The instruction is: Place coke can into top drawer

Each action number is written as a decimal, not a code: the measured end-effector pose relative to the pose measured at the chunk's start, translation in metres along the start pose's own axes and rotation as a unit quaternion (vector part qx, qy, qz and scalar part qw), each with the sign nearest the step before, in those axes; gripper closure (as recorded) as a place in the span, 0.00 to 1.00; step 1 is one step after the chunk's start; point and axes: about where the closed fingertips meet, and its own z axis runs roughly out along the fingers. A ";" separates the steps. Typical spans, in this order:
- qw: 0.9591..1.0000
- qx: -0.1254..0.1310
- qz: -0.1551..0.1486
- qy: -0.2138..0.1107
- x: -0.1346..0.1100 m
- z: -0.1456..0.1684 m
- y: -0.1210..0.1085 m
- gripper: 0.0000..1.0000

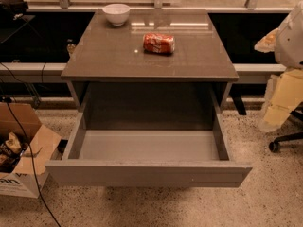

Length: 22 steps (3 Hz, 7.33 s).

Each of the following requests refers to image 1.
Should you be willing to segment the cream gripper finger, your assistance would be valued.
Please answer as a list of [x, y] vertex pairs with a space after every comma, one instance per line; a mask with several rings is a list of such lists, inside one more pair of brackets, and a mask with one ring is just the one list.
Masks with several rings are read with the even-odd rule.
[[279, 129], [291, 112], [303, 102], [303, 70], [287, 69], [280, 76], [270, 76], [258, 127], [261, 131]]
[[276, 45], [276, 35], [277, 35], [278, 29], [273, 29], [271, 32], [269, 32], [267, 35], [262, 37], [254, 46], [254, 49], [258, 52], [262, 53], [269, 53], [275, 51], [275, 45]]

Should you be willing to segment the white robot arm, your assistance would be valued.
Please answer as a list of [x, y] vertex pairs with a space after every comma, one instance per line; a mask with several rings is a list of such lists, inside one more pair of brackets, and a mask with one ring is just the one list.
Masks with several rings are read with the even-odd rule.
[[278, 28], [258, 41], [254, 49], [273, 52], [276, 62], [286, 67], [280, 76], [270, 76], [260, 113], [259, 129], [272, 132], [303, 102], [303, 2], [294, 7]]

